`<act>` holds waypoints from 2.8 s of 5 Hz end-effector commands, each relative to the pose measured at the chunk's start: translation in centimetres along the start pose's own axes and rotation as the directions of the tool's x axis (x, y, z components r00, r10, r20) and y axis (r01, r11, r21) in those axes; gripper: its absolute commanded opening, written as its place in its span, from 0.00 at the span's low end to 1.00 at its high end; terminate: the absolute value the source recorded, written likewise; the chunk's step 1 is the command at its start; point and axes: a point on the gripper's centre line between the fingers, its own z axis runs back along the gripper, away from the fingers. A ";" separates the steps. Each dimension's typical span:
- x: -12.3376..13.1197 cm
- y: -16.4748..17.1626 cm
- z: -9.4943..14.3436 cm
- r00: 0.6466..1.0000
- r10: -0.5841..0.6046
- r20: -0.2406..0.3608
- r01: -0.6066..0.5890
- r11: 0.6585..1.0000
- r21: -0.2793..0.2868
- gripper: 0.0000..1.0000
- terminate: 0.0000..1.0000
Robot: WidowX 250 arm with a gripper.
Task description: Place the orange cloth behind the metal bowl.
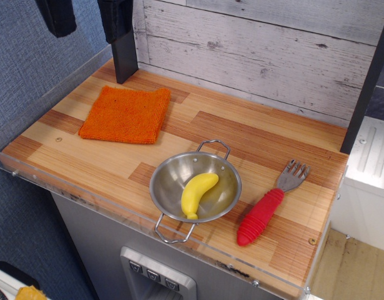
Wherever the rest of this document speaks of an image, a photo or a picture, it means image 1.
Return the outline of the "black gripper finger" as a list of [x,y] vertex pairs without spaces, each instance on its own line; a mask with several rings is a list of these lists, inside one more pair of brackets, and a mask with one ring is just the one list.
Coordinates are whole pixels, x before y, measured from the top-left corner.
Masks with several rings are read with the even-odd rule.
[[56,37],[63,38],[77,29],[71,0],[36,0],[48,30]]
[[132,29],[133,0],[98,0],[102,25],[109,44]]

